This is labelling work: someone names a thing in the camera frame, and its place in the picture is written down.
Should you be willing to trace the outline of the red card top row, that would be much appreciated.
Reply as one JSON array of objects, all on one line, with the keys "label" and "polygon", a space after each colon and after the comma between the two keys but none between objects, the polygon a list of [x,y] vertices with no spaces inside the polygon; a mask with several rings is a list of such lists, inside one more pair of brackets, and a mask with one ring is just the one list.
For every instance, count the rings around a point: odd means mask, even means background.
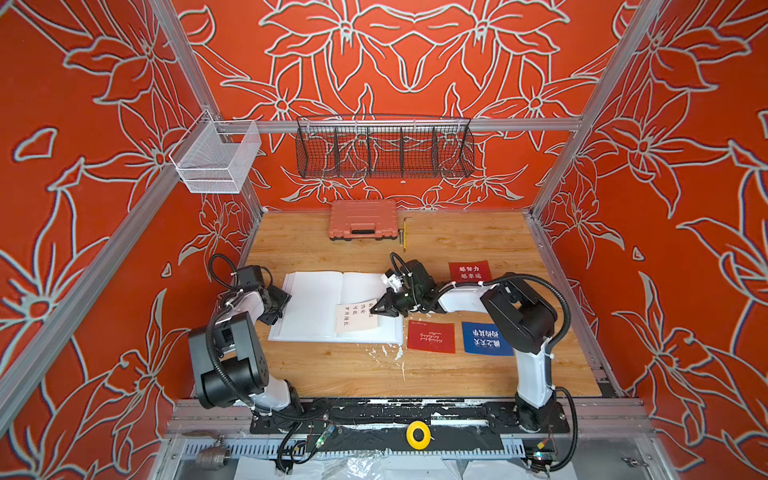
[{"label": "red card top row", "polygon": [[487,260],[476,262],[450,262],[450,277],[457,283],[488,282],[493,279]]}]

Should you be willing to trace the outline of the white photo album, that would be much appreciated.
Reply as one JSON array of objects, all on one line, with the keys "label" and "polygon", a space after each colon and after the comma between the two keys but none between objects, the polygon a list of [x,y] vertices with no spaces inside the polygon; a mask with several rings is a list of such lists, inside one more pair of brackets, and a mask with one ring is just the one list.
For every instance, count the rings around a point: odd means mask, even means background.
[{"label": "white photo album", "polygon": [[403,318],[371,313],[386,293],[380,274],[294,272],[283,290],[291,295],[271,341],[355,344],[403,343]]}]

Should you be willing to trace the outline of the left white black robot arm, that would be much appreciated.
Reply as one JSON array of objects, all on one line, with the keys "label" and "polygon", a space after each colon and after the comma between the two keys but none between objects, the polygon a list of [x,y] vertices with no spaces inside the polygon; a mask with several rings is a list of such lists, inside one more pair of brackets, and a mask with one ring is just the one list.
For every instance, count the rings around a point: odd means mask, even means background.
[{"label": "left white black robot arm", "polygon": [[268,268],[236,267],[223,254],[210,257],[207,272],[225,292],[209,322],[188,336],[199,403],[206,409],[241,403],[257,415],[299,417],[299,396],[290,382],[270,373],[255,328],[282,319],[291,295],[275,285]]}]

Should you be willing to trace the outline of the white card red chinese text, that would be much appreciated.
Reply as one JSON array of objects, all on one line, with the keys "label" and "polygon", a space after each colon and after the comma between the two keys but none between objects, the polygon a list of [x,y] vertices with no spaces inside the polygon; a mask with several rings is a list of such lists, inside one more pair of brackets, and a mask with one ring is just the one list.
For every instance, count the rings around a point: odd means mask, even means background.
[{"label": "white card red chinese text", "polygon": [[376,300],[352,304],[340,304],[335,308],[335,332],[348,334],[373,330],[379,326],[379,318],[371,315],[369,309]]}]

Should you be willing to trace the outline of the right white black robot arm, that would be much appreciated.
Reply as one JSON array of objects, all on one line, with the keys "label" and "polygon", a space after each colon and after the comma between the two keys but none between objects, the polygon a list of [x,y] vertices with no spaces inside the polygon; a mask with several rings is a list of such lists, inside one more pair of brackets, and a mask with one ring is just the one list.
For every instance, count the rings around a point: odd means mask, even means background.
[{"label": "right white black robot arm", "polygon": [[508,272],[498,278],[437,282],[417,261],[391,253],[383,276],[382,297],[373,315],[407,317],[411,313],[485,313],[516,357],[516,416],[520,427],[538,432],[554,416],[556,387],[552,351],[571,326],[565,296],[550,282],[531,274]]}]

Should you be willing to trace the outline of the red card white script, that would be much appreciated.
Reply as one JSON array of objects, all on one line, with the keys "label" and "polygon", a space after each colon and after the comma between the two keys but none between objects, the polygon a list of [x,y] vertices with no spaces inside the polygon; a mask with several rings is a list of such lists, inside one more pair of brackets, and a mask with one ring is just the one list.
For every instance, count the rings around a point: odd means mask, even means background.
[{"label": "red card white script", "polygon": [[450,323],[409,321],[407,327],[409,350],[454,354],[455,326]]}]

